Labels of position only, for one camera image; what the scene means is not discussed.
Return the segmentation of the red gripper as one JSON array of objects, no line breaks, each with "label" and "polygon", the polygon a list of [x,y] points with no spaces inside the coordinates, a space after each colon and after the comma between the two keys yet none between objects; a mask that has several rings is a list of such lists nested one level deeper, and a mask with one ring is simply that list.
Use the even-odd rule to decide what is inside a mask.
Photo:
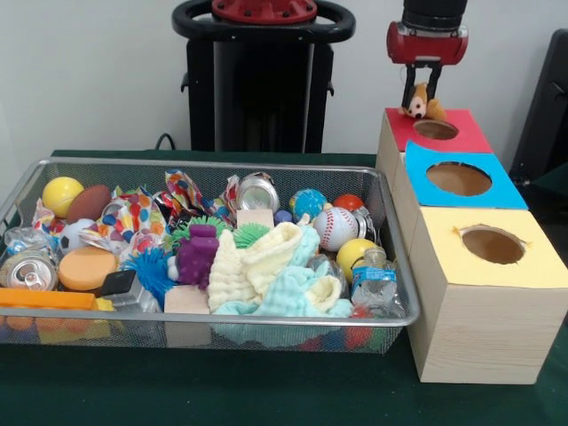
[{"label": "red gripper", "polygon": [[[416,65],[410,64],[427,62],[442,66],[457,65],[465,55],[468,42],[469,32],[463,25],[449,32],[432,32],[407,27],[402,21],[393,21],[388,27],[386,45],[390,60],[394,64],[406,65],[401,106],[410,107],[414,97]],[[427,85],[428,100],[436,97],[441,72],[441,66],[431,67]]]}]

